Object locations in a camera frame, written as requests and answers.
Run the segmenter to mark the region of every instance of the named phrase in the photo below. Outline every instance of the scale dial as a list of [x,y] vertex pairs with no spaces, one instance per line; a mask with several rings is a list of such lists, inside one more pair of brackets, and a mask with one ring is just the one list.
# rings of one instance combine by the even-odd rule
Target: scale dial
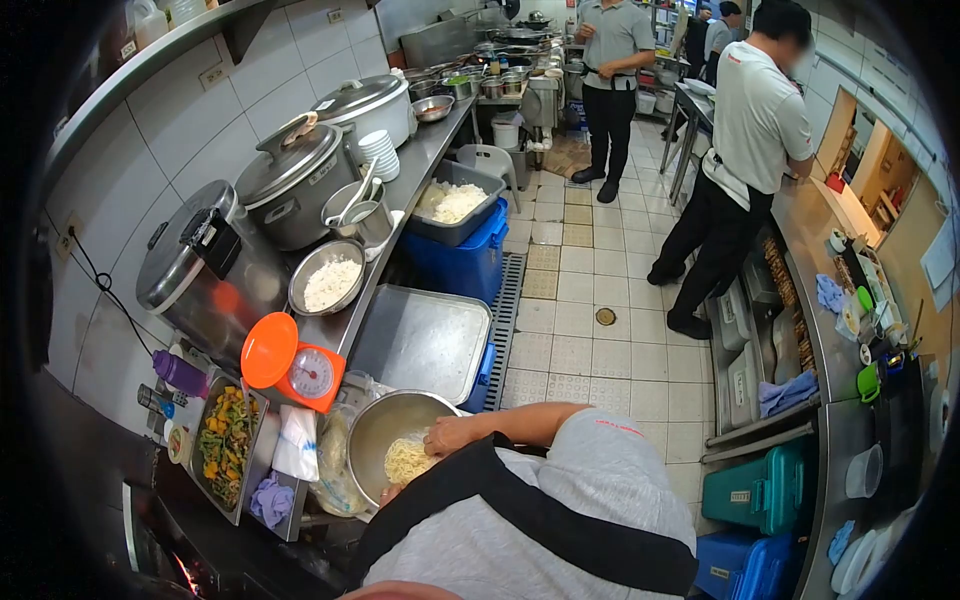
[[287,379],[297,394],[305,398],[319,398],[333,387],[333,365],[319,350],[304,348],[294,356]]

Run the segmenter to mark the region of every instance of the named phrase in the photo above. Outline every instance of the noodles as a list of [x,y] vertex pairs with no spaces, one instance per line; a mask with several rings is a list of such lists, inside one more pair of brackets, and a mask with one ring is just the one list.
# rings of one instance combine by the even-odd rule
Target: noodles
[[383,470],[386,471],[390,483],[405,486],[426,473],[439,460],[436,457],[427,456],[420,442],[400,438],[390,444],[383,461]]

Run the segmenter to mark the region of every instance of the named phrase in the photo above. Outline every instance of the orange kitchen scale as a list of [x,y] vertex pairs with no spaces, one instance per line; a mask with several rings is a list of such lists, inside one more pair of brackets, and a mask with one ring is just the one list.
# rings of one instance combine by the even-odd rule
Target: orange kitchen scale
[[240,355],[240,372],[252,388],[276,388],[319,413],[330,410],[346,368],[340,354],[301,342],[294,318],[282,312],[253,326]]

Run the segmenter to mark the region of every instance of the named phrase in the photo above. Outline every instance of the stack of white bowls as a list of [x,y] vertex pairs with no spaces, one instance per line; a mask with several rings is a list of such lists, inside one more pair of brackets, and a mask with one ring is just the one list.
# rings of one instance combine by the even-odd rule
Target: stack of white bowls
[[373,169],[375,177],[391,181],[400,174],[400,158],[396,155],[394,142],[387,130],[377,130],[364,136],[360,140],[360,150],[367,162],[377,159],[376,168]]

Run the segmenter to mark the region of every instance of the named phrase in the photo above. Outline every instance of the stir-fried vegetables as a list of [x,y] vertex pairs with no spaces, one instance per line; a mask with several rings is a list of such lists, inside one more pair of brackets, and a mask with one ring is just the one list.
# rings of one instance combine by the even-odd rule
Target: stir-fried vegetables
[[217,397],[217,404],[204,420],[200,432],[200,450],[204,455],[204,477],[211,480],[213,493],[233,510],[240,493],[240,480],[247,467],[251,431],[256,431],[260,407],[250,400],[250,424],[243,401],[243,392],[226,386]]

